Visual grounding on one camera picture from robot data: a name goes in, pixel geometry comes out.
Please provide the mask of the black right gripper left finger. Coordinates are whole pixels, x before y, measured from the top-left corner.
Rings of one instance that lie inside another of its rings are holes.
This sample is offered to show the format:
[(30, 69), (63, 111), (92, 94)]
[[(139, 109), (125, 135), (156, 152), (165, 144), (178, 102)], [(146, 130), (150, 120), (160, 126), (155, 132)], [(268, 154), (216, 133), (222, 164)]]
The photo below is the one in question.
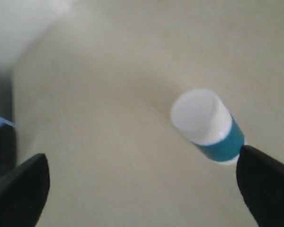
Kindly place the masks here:
[(34, 227), (50, 190), (45, 154), (36, 154), (0, 178), (0, 227)]

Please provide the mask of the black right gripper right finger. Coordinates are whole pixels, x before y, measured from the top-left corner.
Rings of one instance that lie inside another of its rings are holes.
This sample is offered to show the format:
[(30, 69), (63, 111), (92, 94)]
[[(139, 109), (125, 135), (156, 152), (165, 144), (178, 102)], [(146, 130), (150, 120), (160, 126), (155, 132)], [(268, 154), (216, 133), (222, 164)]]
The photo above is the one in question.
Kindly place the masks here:
[(250, 145), (240, 149), (236, 180), (260, 227), (284, 227), (284, 164)]

